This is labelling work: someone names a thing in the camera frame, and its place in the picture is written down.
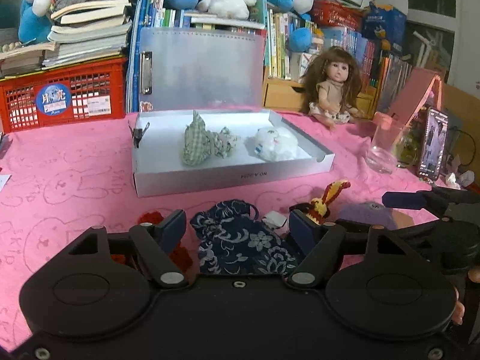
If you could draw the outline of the person's right hand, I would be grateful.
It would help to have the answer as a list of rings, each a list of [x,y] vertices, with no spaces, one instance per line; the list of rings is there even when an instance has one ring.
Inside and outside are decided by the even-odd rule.
[[[465,315],[465,306],[460,302],[460,295],[457,288],[455,288],[455,293],[456,305],[451,320],[456,326],[461,326],[463,323],[463,317]]]

